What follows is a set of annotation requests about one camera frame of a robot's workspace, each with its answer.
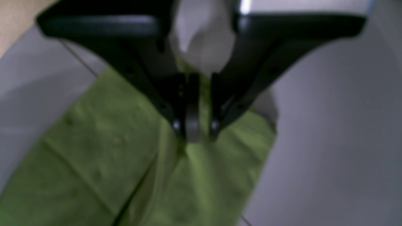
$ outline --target green cloth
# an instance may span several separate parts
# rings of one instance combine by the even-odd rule
[[[21,162],[0,197],[0,226],[235,226],[275,140],[248,111],[184,144],[143,94],[107,70]]]

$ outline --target green fabric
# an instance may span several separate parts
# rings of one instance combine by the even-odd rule
[[[102,75],[24,158],[0,197],[0,226],[234,226],[275,139],[245,113],[184,144],[113,70]]]

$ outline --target lime green towel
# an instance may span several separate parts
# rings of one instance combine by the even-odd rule
[[[28,153],[0,197],[0,226],[235,226],[275,133],[254,112],[184,144],[108,70]]]

